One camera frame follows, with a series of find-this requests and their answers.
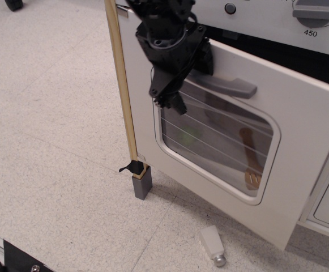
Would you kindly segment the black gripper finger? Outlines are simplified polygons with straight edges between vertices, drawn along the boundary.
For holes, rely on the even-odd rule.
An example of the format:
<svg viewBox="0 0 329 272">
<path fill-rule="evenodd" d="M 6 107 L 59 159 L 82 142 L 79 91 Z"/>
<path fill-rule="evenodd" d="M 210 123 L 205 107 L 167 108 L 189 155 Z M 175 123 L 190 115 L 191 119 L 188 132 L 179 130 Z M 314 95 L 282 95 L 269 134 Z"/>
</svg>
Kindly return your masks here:
<svg viewBox="0 0 329 272">
<path fill-rule="evenodd" d="M 169 95 L 168 104 L 168 108 L 174 109 L 179 115 L 184 115 L 187 112 L 186 105 L 178 92 Z"/>
</svg>

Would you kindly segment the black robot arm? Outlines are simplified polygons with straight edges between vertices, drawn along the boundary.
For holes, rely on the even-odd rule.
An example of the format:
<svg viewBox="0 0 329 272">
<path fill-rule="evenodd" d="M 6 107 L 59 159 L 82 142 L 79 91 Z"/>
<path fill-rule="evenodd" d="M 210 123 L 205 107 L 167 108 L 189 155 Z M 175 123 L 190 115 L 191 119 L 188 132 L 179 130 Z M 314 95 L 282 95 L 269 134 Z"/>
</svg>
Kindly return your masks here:
<svg viewBox="0 0 329 272">
<path fill-rule="evenodd" d="M 192 12 L 195 1 L 128 1 L 142 21 L 136 38 L 153 66 L 149 95 L 160 108 L 183 115 L 179 90 L 191 70 L 213 74 L 211 44 L 205 26 Z"/>
</svg>

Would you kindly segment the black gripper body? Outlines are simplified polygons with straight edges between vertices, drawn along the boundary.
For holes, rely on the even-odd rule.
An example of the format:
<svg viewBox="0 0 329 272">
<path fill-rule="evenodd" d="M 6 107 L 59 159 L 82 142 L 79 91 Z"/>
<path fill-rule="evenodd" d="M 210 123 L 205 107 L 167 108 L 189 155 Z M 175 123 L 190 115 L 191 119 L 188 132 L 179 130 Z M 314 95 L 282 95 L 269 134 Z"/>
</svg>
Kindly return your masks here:
<svg viewBox="0 0 329 272">
<path fill-rule="evenodd" d="M 213 75 L 213 56 L 206 27 L 191 16 L 182 22 L 142 17 L 136 38 L 154 68 L 149 95 L 157 106 L 168 108 L 170 94 L 179 93 L 195 69 Z"/>
</svg>

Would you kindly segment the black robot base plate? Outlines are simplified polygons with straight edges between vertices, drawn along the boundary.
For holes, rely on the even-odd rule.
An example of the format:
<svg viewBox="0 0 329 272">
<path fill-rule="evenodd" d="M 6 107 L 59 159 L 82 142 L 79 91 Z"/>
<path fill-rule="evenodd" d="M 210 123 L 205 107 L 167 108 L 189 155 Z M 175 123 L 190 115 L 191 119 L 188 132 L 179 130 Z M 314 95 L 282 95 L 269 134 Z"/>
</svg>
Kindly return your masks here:
<svg viewBox="0 0 329 272">
<path fill-rule="evenodd" d="M 35 259 L 28 253 L 22 251 L 18 247 L 3 241 L 4 248 L 4 267 L 6 271 L 19 272 L 53 272 L 51 268 L 46 266 L 41 261 Z"/>
</svg>

